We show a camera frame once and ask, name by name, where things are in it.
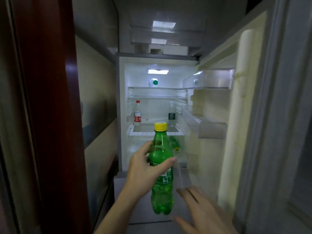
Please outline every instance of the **right hand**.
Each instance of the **right hand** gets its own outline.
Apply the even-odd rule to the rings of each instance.
[[[194,226],[181,217],[173,217],[188,234],[237,234],[231,219],[205,192],[196,187],[181,189],[177,192],[191,211]]]

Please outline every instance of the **green label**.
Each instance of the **green label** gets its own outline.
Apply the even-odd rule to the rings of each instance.
[[[151,166],[157,166],[160,163],[155,163],[150,161]],[[156,184],[158,185],[166,185],[173,181],[174,179],[174,167],[169,168],[167,171],[165,171],[163,174],[158,177]]]

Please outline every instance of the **bottle with red cap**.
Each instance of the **bottle with red cap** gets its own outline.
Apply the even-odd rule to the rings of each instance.
[[[141,116],[142,116],[142,111],[140,107],[140,100],[136,101],[137,105],[135,106],[135,120],[134,124],[135,126],[140,126],[141,125]]]

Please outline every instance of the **red and white label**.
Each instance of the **red and white label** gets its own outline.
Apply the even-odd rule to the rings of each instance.
[[[141,112],[135,112],[135,122],[141,122]]]

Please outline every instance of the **hand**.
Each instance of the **hand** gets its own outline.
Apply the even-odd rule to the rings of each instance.
[[[191,186],[185,189],[178,188],[177,192],[188,205],[194,226],[181,217],[173,217],[173,220],[188,234],[237,234],[227,213],[202,189]]]
[[[134,202],[147,194],[155,185],[157,178],[177,161],[175,157],[171,157],[157,166],[150,166],[147,163],[148,156],[146,154],[152,143],[152,141],[146,142],[130,159],[124,190],[128,192]]]

